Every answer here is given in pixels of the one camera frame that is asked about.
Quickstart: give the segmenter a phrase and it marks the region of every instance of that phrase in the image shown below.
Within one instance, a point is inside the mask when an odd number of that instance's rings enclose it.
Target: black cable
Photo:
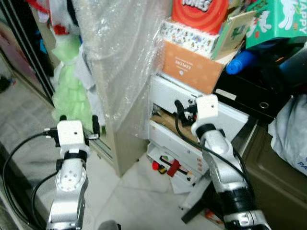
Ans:
[[[37,219],[37,216],[36,216],[36,213],[35,213],[35,196],[36,196],[36,193],[38,191],[38,189],[40,188],[40,186],[46,182],[47,180],[49,180],[51,177],[55,176],[58,172],[54,172],[52,173],[51,175],[45,177],[43,180],[41,180],[34,188],[32,194],[31,194],[31,213],[32,213],[32,216],[34,218],[34,221],[35,223],[40,226],[41,228],[44,229],[44,226],[38,221]]]
[[[226,160],[224,157],[220,156],[219,154],[217,154],[216,152],[212,151],[211,149],[208,149],[206,148],[205,146],[203,145],[200,145],[196,142],[194,142],[193,140],[187,138],[186,136],[183,135],[183,133],[180,131],[179,129],[179,126],[178,126],[178,120],[179,120],[179,116],[184,113],[184,110],[183,111],[180,111],[177,113],[176,115],[176,119],[175,119],[175,126],[176,126],[176,130],[178,132],[178,134],[181,136],[181,138],[183,140],[185,140],[187,143],[189,143],[190,145],[196,147],[196,148],[199,148],[199,149],[202,149],[210,154],[212,154],[213,156],[217,157],[218,159],[220,159],[221,161],[223,161],[224,163],[228,164],[231,168],[233,168],[240,176],[243,177],[243,179],[246,181],[247,185],[248,185],[248,190],[250,191],[251,195],[254,197],[255,194],[254,194],[254,191],[252,189],[252,185],[249,181],[249,179],[247,178],[247,176],[245,175],[245,173],[241,172],[236,166],[234,166],[231,162],[229,162],[228,160]]]
[[[39,136],[43,136],[44,134],[43,133],[38,133],[38,134],[35,134],[33,136],[30,136],[29,138],[25,139],[23,142],[21,142],[16,148],[14,148],[14,150],[11,152],[11,154],[9,155],[9,157],[6,159],[4,165],[3,165],[3,169],[2,169],[2,178],[3,178],[3,187],[4,187],[4,192],[5,192],[5,195],[13,209],[13,211],[15,212],[15,214],[20,218],[20,220],[22,220],[26,225],[28,225],[29,227],[33,228],[33,229],[40,229],[38,228],[38,226],[36,226],[35,224],[31,223],[30,220],[25,217],[23,215],[23,213],[21,213],[21,211],[17,208],[17,206],[15,205],[14,203],[14,200],[12,198],[12,195],[10,193],[10,190],[9,190],[9,187],[7,185],[7,178],[6,178],[6,171],[7,171],[7,166],[8,166],[8,163],[9,161],[12,159],[13,155],[17,152],[17,150],[22,146],[24,145],[26,142],[36,138],[36,137],[39,137]]]

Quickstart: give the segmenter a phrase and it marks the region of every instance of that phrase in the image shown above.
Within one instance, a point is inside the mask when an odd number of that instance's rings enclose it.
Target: tiled floor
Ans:
[[[47,126],[54,126],[50,111],[19,81],[0,94],[0,141],[8,151],[27,136]],[[27,144],[14,159],[31,184],[54,171],[59,149],[52,140],[38,138]],[[95,230],[105,220],[114,219],[123,230],[217,230],[213,223],[198,215],[189,224],[181,221],[179,205],[186,195],[174,195],[167,175],[151,169],[143,155],[122,178],[92,151],[87,163],[89,185],[85,193],[83,229]],[[45,206],[52,202],[54,180],[38,192]]]

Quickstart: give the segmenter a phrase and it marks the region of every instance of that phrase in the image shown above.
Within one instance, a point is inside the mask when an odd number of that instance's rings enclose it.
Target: orange box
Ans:
[[[163,72],[194,89],[212,93],[223,68],[223,64],[165,41]]]

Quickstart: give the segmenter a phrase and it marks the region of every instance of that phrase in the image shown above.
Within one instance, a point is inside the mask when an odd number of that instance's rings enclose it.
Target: bubble wrap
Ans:
[[[171,0],[74,0],[84,51],[105,118],[118,131],[133,108],[131,132],[144,137],[149,118],[148,78],[163,66],[162,21]]]

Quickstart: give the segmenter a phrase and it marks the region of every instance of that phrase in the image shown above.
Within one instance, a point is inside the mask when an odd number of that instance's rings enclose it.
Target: green box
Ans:
[[[246,34],[246,48],[286,37],[307,36],[307,0],[258,0],[248,11],[257,11]]]

